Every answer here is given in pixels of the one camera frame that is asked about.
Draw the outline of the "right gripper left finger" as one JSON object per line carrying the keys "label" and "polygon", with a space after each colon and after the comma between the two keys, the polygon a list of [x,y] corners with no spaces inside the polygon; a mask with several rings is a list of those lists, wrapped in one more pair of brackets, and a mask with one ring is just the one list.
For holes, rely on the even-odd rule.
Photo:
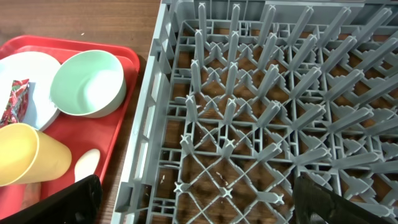
{"label": "right gripper left finger", "polygon": [[94,223],[103,190],[97,175],[89,175],[69,187],[9,217],[1,224]]}

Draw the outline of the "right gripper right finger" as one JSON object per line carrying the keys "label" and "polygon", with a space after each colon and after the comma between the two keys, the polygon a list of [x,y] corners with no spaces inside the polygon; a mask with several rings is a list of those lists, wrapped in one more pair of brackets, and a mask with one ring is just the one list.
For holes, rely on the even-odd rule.
{"label": "right gripper right finger", "polygon": [[388,221],[334,191],[301,175],[293,188],[295,217],[298,223],[387,223]]}

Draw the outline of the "yellow plastic cup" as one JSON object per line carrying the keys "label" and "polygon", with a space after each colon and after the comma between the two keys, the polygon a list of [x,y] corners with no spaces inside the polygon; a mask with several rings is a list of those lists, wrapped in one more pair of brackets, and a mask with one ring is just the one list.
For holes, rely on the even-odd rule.
{"label": "yellow plastic cup", "polygon": [[46,182],[72,163],[69,148],[24,123],[1,128],[1,186]]}

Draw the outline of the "red snack wrapper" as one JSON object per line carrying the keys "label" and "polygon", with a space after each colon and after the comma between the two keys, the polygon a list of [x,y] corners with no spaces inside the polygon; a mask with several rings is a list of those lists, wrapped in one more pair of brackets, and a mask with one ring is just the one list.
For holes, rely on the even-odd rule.
{"label": "red snack wrapper", "polygon": [[29,79],[13,80],[7,104],[1,110],[1,127],[21,123],[29,105]]}

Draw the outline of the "mint green bowl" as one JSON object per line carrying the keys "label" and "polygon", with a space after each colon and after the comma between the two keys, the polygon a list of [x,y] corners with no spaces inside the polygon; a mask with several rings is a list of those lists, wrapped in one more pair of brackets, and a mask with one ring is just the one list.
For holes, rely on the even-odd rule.
{"label": "mint green bowl", "polygon": [[100,118],[119,108],[126,89],[119,59],[104,50],[88,50],[61,65],[50,87],[50,99],[65,114]]}

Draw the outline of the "grey dishwasher rack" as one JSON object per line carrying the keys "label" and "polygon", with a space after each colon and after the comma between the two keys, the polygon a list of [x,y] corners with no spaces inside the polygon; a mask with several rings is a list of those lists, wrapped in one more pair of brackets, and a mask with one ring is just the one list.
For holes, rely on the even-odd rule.
{"label": "grey dishwasher rack", "polygon": [[397,222],[396,1],[162,1],[112,223]]}

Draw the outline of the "white plastic spoon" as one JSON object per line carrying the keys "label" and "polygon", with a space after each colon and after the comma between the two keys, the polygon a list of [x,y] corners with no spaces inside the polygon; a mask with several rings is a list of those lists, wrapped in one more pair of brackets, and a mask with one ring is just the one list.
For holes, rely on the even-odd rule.
{"label": "white plastic spoon", "polygon": [[89,151],[85,152],[75,164],[75,182],[94,174],[99,161],[100,151],[98,149],[90,149]]}

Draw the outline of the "red serving tray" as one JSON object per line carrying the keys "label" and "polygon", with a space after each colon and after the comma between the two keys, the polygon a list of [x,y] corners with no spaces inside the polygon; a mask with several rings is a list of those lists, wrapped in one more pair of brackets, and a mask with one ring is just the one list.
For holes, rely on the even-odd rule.
{"label": "red serving tray", "polygon": [[[1,59],[21,52],[42,52],[60,62],[88,50],[104,50],[121,62],[126,80],[126,96],[122,104],[111,114],[100,118],[71,116],[60,111],[55,121],[44,131],[46,135],[66,145],[72,154],[72,163],[61,177],[41,184],[41,198],[47,198],[75,182],[74,168],[77,160],[90,149],[100,151],[95,174],[102,179],[106,172],[118,132],[130,101],[140,62],[137,54],[129,48],[115,45],[94,44],[71,40],[53,39],[31,35],[15,37],[1,46]],[[21,209],[27,184],[1,186],[1,217],[6,218]]]}

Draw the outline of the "light blue plate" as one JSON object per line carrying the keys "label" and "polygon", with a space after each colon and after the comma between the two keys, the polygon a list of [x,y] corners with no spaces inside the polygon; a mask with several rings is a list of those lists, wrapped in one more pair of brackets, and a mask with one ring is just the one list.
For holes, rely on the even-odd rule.
{"label": "light blue plate", "polygon": [[60,68],[52,56],[42,52],[21,52],[1,59],[1,111],[6,108],[12,82],[29,81],[29,101],[23,123],[44,131],[60,111],[50,99],[50,86]]}

